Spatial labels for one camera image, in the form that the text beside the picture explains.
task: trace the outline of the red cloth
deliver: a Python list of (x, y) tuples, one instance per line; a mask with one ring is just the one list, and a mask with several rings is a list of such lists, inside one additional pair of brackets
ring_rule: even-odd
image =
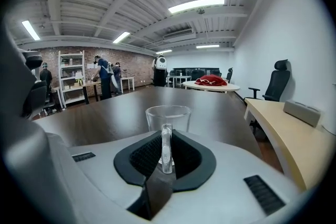
[(221, 77), (216, 75), (205, 75), (196, 79), (195, 84), (204, 86), (226, 86), (227, 83)]

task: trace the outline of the brick wall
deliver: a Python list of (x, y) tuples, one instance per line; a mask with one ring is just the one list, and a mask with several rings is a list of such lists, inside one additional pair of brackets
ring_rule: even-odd
[[(91, 79), (95, 69), (87, 69), (88, 63), (93, 63), (94, 57), (100, 55), (107, 59), (111, 63), (115, 64), (119, 62), (121, 69), (123, 70), (123, 77), (134, 77), (135, 87), (142, 86), (144, 84), (150, 84), (153, 78), (152, 62), (154, 57), (136, 54), (129, 51), (105, 49), (105, 48), (90, 48), (90, 47), (55, 47), (37, 49), (42, 53), (43, 62), (48, 63), (48, 69), (50, 70), (53, 80), (51, 85), (53, 87), (59, 86), (58, 78), (58, 51), (61, 54), (75, 54), (80, 51), (85, 51), (85, 79)], [(127, 81), (123, 81), (123, 88), (127, 89)], [(94, 95), (93, 87), (88, 87), (89, 96)]]

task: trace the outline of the armrest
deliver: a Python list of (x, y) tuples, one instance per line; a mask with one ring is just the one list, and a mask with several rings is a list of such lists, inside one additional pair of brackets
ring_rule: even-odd
[(276, 101), (276, 102), (279, 102), (278, 99), (276, 99), (276, 98), (274, 98), (272, 96), (269, 96), (269, 95), (263, 95), (262, 97), (264, 97), (265, 100), (267, 100), (267, 101)]
[(250, 90), (253, 90), (253, 98), (254, 99), (257, 99), (257, 91), (260, 91), (259, 89), (257, 88), (251, 88), (251, 87), (248, 87)]

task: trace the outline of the air conditioner unit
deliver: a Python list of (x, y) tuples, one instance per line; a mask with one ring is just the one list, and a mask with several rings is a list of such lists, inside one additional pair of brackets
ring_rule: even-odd
[(196, 33), (192, 28), (176, 31), (163, 36), (163, 39), (166, 42), (177, 42), (193, 38), (196, 38)]

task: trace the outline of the white shelving unit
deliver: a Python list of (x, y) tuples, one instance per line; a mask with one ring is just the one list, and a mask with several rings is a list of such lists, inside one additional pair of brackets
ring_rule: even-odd
[[(65, 66), (62, 60), (64, 59), (72, 59), (72, 61), (74, 60), (81, 60), (81, 64), (80, 65), (71, 65), (71, 66)], [(75, 79), (76, 77), (72, 76), (72, 77), (67, 77), (67, 78), (61, 78), (63, 76), (63, 70), (67, 70), (69, 72), (72, 72), (71, 69), (73, 69), (74, 71), (81, 71), (82, 75), (83, 75), (83, 83), (85, 83), (85, 63), (84, 63), (84, 51), (79, 53), (79, 54), (61, 54), (61, 51), (58, 51), (58, 75), (59, 75), (59, 88), (60, 88), (60, 92), (61, 92), (61, 99), (62, 99), (62, 103), (64, 105), (64, 107), (66, 108), (67, 104), (70, 103), (74, 103), (74, 102), (78, 102), (81, 100), (84, 100), (84, 93), (83, 93), (83, 87), (72, 87), (68, 90), (64, 89), (64, 81), (67, 82), (72, 82), (72, 80), (74, 81), (74, 83), (76, 82)], [(75, 98), (67, 98), (66, 93), (67, 92), (78, 92), (78, 97)]]

